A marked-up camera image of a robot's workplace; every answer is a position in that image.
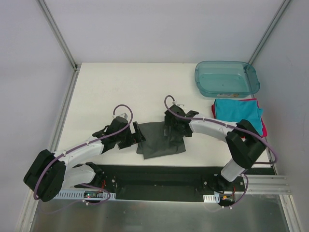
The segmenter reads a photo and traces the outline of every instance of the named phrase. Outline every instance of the white wall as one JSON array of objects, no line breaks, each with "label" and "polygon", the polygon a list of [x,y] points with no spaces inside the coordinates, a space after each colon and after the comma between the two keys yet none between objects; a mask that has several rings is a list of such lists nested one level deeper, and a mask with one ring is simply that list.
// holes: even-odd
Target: white wall
[{"label": "white wall", "polygon": [[309,228],[309,1],[294,0],[254,67],[279,174],[289,176],[305,230]]},{"label": "white wall", "polygon": [[0,232],[16,228],[24,175],[50,143],[71,76],[37,3],[0,1]]},{"label": "white wall", "polygon": [[81,62],[249,60],[282,0],[46,0]]}]

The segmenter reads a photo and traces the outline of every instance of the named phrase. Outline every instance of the teal towel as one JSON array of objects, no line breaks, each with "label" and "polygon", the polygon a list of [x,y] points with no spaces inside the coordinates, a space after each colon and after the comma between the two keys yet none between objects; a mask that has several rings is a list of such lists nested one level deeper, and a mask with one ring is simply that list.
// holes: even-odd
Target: teal towel
[{"label": "teal towel", "polygon": [[216,99],[214,104],[217,119],[227,122],[240,122],[242,119],[248,120],[256,131],[261,136],[263,135],[261,120],[263,110],[257,107],[256,100]]}]

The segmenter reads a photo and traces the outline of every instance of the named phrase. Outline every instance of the dark gray cloth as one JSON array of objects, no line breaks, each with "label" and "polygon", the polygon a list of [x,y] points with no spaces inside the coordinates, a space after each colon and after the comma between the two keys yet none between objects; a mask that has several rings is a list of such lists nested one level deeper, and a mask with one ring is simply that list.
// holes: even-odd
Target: dark gray cloth
[{"label": "dark gray cloth", "polygon": [[164,122],[143,123],[139,128],[146,141],[138,143],[136,153],[143,154],[144,159],[185,152],[183,137],[175,130],[164,136]]}]

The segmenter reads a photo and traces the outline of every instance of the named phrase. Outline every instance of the transparent container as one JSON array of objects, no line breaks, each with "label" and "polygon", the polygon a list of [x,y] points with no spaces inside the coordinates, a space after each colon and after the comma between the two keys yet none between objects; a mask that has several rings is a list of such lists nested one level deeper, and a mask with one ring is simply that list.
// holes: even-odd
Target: transparent container
[{"label": "transparent container", "polygon": [[203,61],[195,69],[200,93],[211,98],[245,98],[260,89],[254,67],[238,61]]}]

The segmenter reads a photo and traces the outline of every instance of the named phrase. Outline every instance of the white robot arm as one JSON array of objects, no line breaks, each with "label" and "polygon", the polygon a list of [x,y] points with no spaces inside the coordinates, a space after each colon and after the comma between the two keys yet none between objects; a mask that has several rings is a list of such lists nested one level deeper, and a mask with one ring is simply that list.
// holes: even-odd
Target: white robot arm
[{"label": "white robot arm", "polygon": [[[24,182],[33,191],[39,182],[37,196],[43,201],[49,201],[54,198],[61,189],[66,189],[78,184],[89,183],[98,186],[103,180],[102,170],[95,164],[88,162],[84,165],[85,159],[100,155],[118,144],[119,149],[132,146],[133,144],[145,140],[137,122],[133,122],[135,133],[132,134],[129,127],[122,132],[104,138],[123,129],[128,125],[126,114],[117,116],[109,126],[92,134],[86,141],[77,144],[66,150],[59,150],[54,153],[41,151],[32,166],[24,177]],[[59,155],[64,154],[44,174],[43,179],[39,181],[44,169]]]},{"label": "white robot arm", "polygon": [[219,175],[207,181],[208,186],[219,193],[224,192],[231,182],[251,168],[266,148],[254,136],[230,128],[227,124],[258,135],[255,128],[247,120],[238,123],[217,119],[208,120],[196,111],[189,111],[186,114],[182,108],[175,104],[165,112],[165,134],[168,134],[171,127],[173,127],[183,137],[191,137],[192,133],[195,132],[209,135],[227,143],[232,159],[225,165]]}]

